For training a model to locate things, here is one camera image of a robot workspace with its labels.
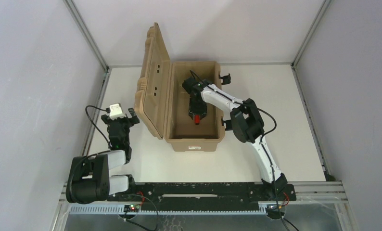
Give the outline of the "red black screwdriver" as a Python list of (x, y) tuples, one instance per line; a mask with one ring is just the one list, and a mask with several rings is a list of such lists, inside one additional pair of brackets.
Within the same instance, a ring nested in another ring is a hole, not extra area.
[(200, 124), (200, 116), (199, 116), (199, 115), (195, 115), (195, 116), (194, 116), (194, 123), (195, 123), (196, 125), (199, 125), (199, 124)]

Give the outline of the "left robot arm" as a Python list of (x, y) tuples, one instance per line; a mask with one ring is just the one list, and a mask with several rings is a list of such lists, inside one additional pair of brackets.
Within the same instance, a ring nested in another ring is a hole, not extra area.
[(90, 204), (105, 201), (116, 193), (135, 192), (132, 175), (111, 175), (110, 170), (130, 162), (130, 128), (140, 122), (133, 108), (130, 116), (123, 113), (119, 104), (111, 105), (101, 116), (107, 126), (107, 150), (88, 156), (75, 157), (66, 185), (66, 199), (69, 203)]

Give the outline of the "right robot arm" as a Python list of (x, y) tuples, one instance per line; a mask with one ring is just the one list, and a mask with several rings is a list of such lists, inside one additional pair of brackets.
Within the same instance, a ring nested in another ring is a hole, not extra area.
[(252, 99), (241, 100), (225, 93), (209, 81), (196, 81), (190, 77), (182, 83), (183, 89), (192, 97), (211, 104), (229, 113), (230, 119), (223, 121), (226, 130), (231, 130), (237, 140), (252, 146), (256, 152), (257, 163), (261, 171), (261, 181), (268, 194), (276, 198), (287, 186), (287, 179), (277, 166), (265, 139), (262, 110)]

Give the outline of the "tan plastic storage bin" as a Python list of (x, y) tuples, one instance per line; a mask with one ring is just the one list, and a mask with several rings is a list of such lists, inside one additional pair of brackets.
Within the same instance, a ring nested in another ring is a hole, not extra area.
[(207, 115), (196, 125), (189, 116), (190, 95), (182, 83), (191, 71), (221, 88), (220, 64), (216, 61), (170, 60), (158, 23), (147, 32), (134, 110), (149, 132), (172, 145), (176, 152), (213, 152), (225, 136), (224, 113), (208, 104)]

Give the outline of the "left controller board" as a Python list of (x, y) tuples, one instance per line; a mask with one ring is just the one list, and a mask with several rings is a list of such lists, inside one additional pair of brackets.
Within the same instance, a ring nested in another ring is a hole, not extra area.
[(137, 213), (141, 209), (140, 204), (129, 204), (124, 206), (124, 213)]

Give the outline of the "controller board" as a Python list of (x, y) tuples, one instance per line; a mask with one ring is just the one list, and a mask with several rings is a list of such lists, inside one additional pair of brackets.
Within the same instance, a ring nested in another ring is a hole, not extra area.
[(266, 207), (266, 216), (272, 220), (280, 220), (284, 218), (285, 212), (282, 212), (280, 207), (276, 205)]
[(137, 213), (141, 209), (140, 204), (129, 204), (124, 206), (124, 213)]

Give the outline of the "right controller board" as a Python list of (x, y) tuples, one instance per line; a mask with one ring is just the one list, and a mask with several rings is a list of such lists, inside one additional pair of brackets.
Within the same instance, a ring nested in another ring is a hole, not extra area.
[(266, 207), (266, 216), (272, 220), (280, 220), (284, 218), (285, 212), (282, 212), (280, 207), (276, 205)]

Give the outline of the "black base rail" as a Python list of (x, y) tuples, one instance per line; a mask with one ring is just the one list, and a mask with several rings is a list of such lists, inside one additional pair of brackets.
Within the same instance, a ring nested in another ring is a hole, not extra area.
[(135, 192), (116, 193), (109, 202), (139, 202), (160, 208), (253, 208), (254, 203), (284, 204), (296, 201), (296, 190), (287, 184), (276, 198), (261, 182), (136, 183)]

